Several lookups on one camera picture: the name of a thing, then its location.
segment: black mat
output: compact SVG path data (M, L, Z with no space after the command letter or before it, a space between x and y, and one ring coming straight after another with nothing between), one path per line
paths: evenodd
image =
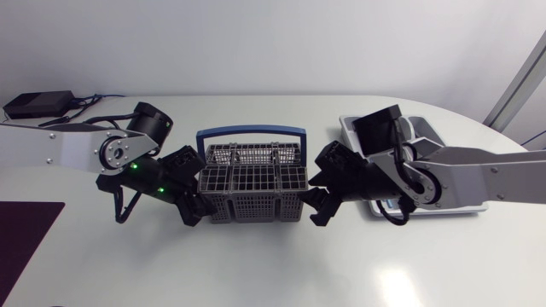
M64 206L0 201L0 306Z

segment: black cable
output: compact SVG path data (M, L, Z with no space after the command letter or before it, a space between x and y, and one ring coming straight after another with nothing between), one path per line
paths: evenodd
M110 121L110 120L126 120L126 119L134 119L137 117L140 113L131 113L126 115L112 115L112 116L98 116L91 119L87 119L84 121L84 124L94 124L102 121Z
M63 116L61 118L58 118L58 119L53 119L53 120L50 120L49 122L45 122L45 123L42 123L40 125L38 125L39 127L45 127L45 126L49 126L49 125L54 125L54 124L66 124L66 123L69 123L71 122L73 119L77 118L79 115L81 115L83 112L85 112L88 108L96 105L99 101L102 100L102 98L105 98L105 97L125 97L123 95L100 95L100 94L94 94L93 96L88 96L88 97L84 97L84 98L74 98L71 103L72 104L77 104L78 107L76 108L81 108L81 110L77 113L75 113L74 115L72 116Z
M122 211L123 207L123 188L119 187L114 193L113 193L113 205L115 210L115 219L117 223L125 223L127 221L127 218L129 218L131 211L137 204L138 200L140 199L140 196L142 195L141 192L136 192L131 201L129 202L129 205L125 208L125 210Z
M115 129L117 129L117 130L121 129L121 128L119 128L118 123L114 122L113 120L108 120L108 123L112 124L113 127L114 127Z
M523 145L527 144L528 142L530 142L530 141L536 139L537 137L543 135L544 133L546 133L546 130L540 132L539 134L535 135L534 137L530 138L529 140L527 140L527 141L521 143L520 146L523 146Z
M417 148L408 142L403 142L402 145L409 147L409 149L411 149L411 153L413 154L413 160L417 160Z
M389 222L397 225L397 226L403 226L410 220L410 213L406 210L400 210L402 212L402 218L393 217L392 215L388 214L383 207L383 204L381 203L381 200L376 200L375 203L379 207L379 211L381 212L381 215L385 217Z
M423 186L412 180L410 175L408 174L407 170L404 168L404 156L403 156L403 148L402 148L402 141L400 140L400 127L398 125L397 120L393 120L392 122L392 128L394 130L394 137L395 137L395 144L394 144L394 165L396 166L396 172L400 176L400 178L406 183L412 190L414 190L416 193L421 194L424 192Z

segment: basket handle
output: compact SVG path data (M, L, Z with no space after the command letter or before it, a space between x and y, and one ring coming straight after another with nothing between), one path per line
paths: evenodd
M197 135L195 135L195 140L197 141L197 152L201 158L203 158L203 160L206 160L206 138L242 133L268 133L286 136L299 136L299 145L301 146L301 165L306 166L307 164L307 135L305 134L305 129L282 125L233 125L197 131Z

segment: white table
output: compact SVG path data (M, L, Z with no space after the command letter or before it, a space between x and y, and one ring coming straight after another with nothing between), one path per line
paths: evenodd
M306 128L309 178L318 173L313 160L320 150L340 140L340 115L393 104L404 114L424 115L448 145L524 150L461 115L378 96L115 98L90 108L81 120L130 113L138 101L174 119L163 154L195 146L195 132L206 128ZM190 228L174 206L142 197L119 225L111 194L99 191L95 179L47 166L0 171L1 200L67 203L7 306L546 304L546 206L491 202L478 215L416 217L396 227L357 202L343 204L326 228L309 220L309 206L299 223L213 225L205 218Z

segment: black box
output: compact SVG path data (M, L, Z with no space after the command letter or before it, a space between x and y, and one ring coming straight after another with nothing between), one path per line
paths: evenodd
M3 107L11 119L60 117L68 109L74 95L70 90L42 93L25 93Z

